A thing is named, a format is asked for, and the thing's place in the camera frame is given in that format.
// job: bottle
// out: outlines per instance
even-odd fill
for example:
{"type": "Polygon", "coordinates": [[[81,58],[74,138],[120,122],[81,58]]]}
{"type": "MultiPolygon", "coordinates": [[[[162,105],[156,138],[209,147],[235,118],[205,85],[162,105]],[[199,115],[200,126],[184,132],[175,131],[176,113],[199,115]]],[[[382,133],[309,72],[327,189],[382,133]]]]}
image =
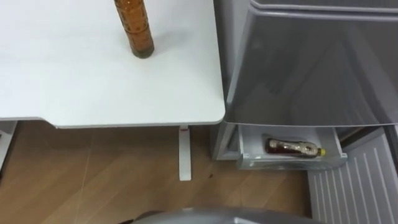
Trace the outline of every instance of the bottle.
{"type": "Polygon", "coordinates": [[[155,50],[144,0],[114,0],[133,54],[147,58],[155,50]]]}
{"type": "Polygon", "coordinates": [[[283,141],[269,138],[266,140],[265,150],[269,154],[283,154],[286,156],[315,158],[324,156],[326,150],[317,147],[312,142],[304,141],[283,141]]]}

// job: bottle cap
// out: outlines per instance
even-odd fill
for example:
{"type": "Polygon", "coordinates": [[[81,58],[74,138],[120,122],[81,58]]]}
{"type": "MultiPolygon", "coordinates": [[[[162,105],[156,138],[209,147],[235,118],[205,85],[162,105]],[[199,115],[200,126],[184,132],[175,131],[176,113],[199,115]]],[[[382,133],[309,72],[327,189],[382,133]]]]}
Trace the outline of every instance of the bottle cap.
{"type": "Polygon", "coordinates": [[[325,154],[326,154],[326,150],[322,149],[322,148],[319,148],[319,155],[320,156],[324,156],[325,154]]]}

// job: refrigerator drawer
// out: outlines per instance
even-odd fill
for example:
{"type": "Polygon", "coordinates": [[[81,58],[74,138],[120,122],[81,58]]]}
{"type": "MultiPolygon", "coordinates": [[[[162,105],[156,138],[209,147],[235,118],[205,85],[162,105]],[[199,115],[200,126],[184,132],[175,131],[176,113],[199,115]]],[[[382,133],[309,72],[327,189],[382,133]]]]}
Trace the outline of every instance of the refrigerator drawer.
{"type": "Polygon", "coordinates": [[[334,128],[239,125],[236,138],[240,153],[238,169],[323,170],[342,166],[347,161],[334,128]],[[305,159],[267,154],[263,140],[266,137],[313,142],[325,148],[326,155],[305,159]]]}

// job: gray refrigerator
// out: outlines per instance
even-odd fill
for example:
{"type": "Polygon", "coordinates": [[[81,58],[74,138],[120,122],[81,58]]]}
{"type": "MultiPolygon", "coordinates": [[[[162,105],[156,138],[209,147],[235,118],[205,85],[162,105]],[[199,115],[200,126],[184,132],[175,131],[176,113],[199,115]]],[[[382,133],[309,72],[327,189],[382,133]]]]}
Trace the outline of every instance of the gray refrigerator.
{"type": "Polygon", "coordinates": [[[307,170],[324,223],[398,223],[398,1],[215,0],[226,115],[215,160],[307,170]],[[338,128],[373,127],[342,145],[338,128]],[[310,141],[314,159],[264,139],[310,141]]]}

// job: white metal table leg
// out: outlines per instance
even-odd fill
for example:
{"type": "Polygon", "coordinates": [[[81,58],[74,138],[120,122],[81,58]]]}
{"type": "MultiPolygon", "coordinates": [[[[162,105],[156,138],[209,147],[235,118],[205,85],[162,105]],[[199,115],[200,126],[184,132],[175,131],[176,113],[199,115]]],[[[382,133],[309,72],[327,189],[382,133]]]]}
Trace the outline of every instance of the white metal table leg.
{"type": "Polygon", "coordinates": [[[179,131],[180,155],[179,169],[180,180],[191,180],[191,144],[188,126],[180,126],[179,131]]]}
{"type": "Polygon", "coordinates": [[[8,147],[10,146],[16,126],[17,121],[0,122],[0,169],[2,169],[4,160],[6,159],[8,147]]]}

